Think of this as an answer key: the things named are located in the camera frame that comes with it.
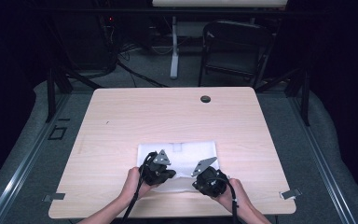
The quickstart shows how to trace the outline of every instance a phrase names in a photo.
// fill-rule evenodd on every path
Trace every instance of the wrist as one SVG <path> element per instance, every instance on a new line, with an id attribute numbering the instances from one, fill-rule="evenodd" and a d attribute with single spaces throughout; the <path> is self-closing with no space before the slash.
<path id="1" fill-rule="evenodd" d="M 248 221 L 255 216 L 255 208 L 251 204 L 241 204 L 237 209 L 237 215 L 244 221 Z"/>
<path id="2" fill-rule="evenodd" d="M 132 194 L 132 195 L 120 194 L 120 195 L 118 195 L 118 197 L 115 199 L 115 201 L 119 201 L 121 204 L 125 204 L 126 207 L 127 207 L 127 206 L 130 205 L 132 198 L 133 198 L 133 194 Z"/>

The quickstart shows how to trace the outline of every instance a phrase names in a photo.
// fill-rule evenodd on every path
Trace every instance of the table top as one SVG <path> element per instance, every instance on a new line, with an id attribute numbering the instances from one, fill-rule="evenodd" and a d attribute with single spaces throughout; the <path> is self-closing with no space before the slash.
<path id="1" fill-rule="evenodd" d="M 287 0 L 153 0 L 154 7 L 285 7 Z"/>
<path id="2" fill-rule="evenodd" d="M 211 102 L 203 103 L 207 95 Z M 89 103 L 57 193 L 52 218 L 88 217 L 115 199 L 139 144 L 210 141 L 219 165 L 238 178 L 263 214 L 291 214 L 293 200 L 255 92 L 251 88 L 98 89 Z M 148 192 L 130 217 L 230 216 L 198 192 Z"/>

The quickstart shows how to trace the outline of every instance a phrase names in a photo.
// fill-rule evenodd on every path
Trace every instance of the white cloth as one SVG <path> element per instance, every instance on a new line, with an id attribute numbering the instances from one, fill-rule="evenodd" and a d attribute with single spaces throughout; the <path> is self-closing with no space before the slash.
<path id="1" fill-rule="evenodd" d="M 216 157 L 216 146 L 214 141 L 191 142 L 191 143 L 160 143 L 160 144 L 141 144 L 138 146 L 137 166 L 141 166 L 145 157 L 150 152 L 159 153 L 165 150 L 171 165 L 167 167 L 174 170 L 176 175 L 168 179 L 158 188 L 152 189 L 156 192 L 184 192 L 197 191 L 192 186 L 196 177 L 191 177 L 199 161 Z M 212 165 L 214 169 L 219 169 L 218 160 Z"/>

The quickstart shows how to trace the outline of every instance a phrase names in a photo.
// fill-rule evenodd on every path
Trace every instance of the hand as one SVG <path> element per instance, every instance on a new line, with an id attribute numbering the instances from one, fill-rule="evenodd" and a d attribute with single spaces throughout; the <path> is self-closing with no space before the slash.
<path id="1" fill-rule="evenodd" d="M 126 182 L 124 183 L 123 189 L 121 190 L 119 197 L 124 198 L 126 200 L 132 199 L 133 194 L 138 187 L 139 175 L 140 174 L 138 167 L 133 167 L 129 170 Z M 156 187 L 158 187 L 158 185 L 149 186 L 144 182 L 139 189 L 138 199 L 142 198 L 148 191 Z"/>
<path id="2" fill-rule="evenodd" d="M 234 188 L 235 195 L 237 197 L 237 214 L 243 219 L 246 223 L 269 223 L 269 221 L 252 205 L 249 200 L 248 194 L 243 188 L 242 183 L 239 179 L 231 178 L 228 180 L 232 188 Z M 222 204 L 228 212 L 232 213 L 232 195 L 231 190 L 227 186 L 226 191 L 212 198 L 213 200 Z"/>
<path id="3" fill-rule="evenodd" d="M 235 195 L 237 197 L 238 206 L 239 207 L 252 206 L 252 203 L 249 200 L 249 197 L 246 194 L 245 189 L 243 188 L 243 185 L 240 182 L 240 180 L 235 178 L 230 178 L 228 181 L 231 184 L 232 188 L 234 188 Z M 232 213 L 232 195 L 231 195 L 231 190 L 228 186 L 223 194 L 212 199 L 222 204 L 228 210 L 228 212 Z"/>

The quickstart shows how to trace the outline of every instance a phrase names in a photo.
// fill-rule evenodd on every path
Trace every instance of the table leg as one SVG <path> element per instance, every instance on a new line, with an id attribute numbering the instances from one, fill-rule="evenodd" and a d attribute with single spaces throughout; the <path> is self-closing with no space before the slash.
<path id="1" fill-rule="evenodd" d="M 172 63 L 171 63 L 171 78 L 178 78 L 178 41 L 176 34 L 176 17 L 172 17 Z"/>

